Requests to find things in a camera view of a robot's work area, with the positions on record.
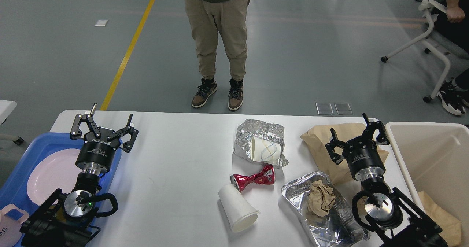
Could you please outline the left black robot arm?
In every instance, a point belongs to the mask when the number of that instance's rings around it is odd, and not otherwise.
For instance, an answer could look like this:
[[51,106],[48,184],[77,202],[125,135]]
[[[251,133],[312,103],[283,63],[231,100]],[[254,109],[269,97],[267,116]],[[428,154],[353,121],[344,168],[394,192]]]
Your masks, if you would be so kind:
[[96,106],[77,114],[70,131],[72,140],[84,142],[75,162],[81,170],[75,187],[69,193],[56,189],[22,224],[23,247],[84,247],[101,231],[93,220],[117,212],[116,197],[100,194],[99,182],[111,170],[118,150],[132,150],[139,131],[132,114],[122,129],[98,126],[93,118]]

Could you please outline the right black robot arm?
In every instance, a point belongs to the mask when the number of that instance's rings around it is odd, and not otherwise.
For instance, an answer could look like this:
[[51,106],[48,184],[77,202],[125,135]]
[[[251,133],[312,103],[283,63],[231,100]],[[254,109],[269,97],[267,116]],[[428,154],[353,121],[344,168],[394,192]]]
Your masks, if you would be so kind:
[[362,114],[366,127],[361,135],[347,141],[332,138],[325,145],[332,161],[346,161],[354,180],[362,190],[352,200],[354,219],[365,229],[377,233],[384,247],[447,247],[440,235],[442,228],[398,188],[390,188],[384,179],[385,165],[377,151],[389,145],[381,121],[371,122]]

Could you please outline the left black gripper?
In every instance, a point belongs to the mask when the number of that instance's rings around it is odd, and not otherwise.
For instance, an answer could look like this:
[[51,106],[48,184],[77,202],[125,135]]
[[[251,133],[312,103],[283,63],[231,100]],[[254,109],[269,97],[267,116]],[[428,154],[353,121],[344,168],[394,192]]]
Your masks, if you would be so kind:
[[[78,140],[84,137],[83,147],[75,162],[76,166],[82,171],[94,167],[101,174],[111,170],[117,149],[120,148],[127,153],[132,150],[139,130],[132,125],[133,114],[129,115],[126,126],[117,131],[98,127],[93,118],[96,107],[97,103],[94,103],[88,114],[76,114],[70,131],[70,139]],[[86,123],[90,131],[85,135],[80,130],[82,123]],[[126,135],[130,135],[130,140],[122,144],[120,139]]]

